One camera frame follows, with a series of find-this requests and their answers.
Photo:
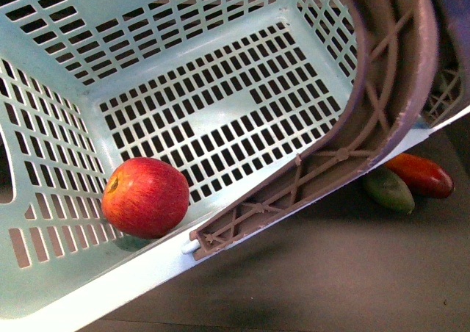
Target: gray surface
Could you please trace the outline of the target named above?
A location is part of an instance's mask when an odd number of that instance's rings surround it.
[[[397,215],[352,183],[82,332],[470,331],[465,125],[447,129],[458,152],[443,132],[413,149],[452,175],[450,198]]]

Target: apple stem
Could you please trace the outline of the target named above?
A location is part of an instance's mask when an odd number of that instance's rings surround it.
[[[116,190],[116,188],[119,185],[119,179],[115,178],[115,180],[112,182],[111,187],[109,188],[108,192],[113,192]]]

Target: basket handle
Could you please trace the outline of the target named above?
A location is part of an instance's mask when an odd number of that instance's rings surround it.
[[[394,7],[394,0],[345,1],[355,23],[358,73],[336,124],[341,132],[333,128],[328,139],[192,231],[189,238],[200,243],[195,259],[253,235],[358,178],[392,151],[418,118],[438,56],[431,0],[404,0],[411,9]],[[373,45],[367,44],[366,29]],[[402,35],[403,30],[411,32]]]
[[[0,206],[9,204],[14,199],[11,157],[0,129]]]

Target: plastic crate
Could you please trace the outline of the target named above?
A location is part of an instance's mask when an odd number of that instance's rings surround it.
[[[440,26],[439,64],[423,109],[433,126],[447,125],[470,104],[470,0],[434,0]]]
[[[77,329],[359,177],[438,60],[431,0],[0,0],[0,27],[3,331]],[[190,184],[153,242],[101,213],[136,156]]]

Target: apple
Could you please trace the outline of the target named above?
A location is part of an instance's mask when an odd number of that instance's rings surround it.
[[[183,220],[188,204],[188,182],[179,170],[158,159],[136,157],[112,173],[101,208],[120,231],[156,239]]]

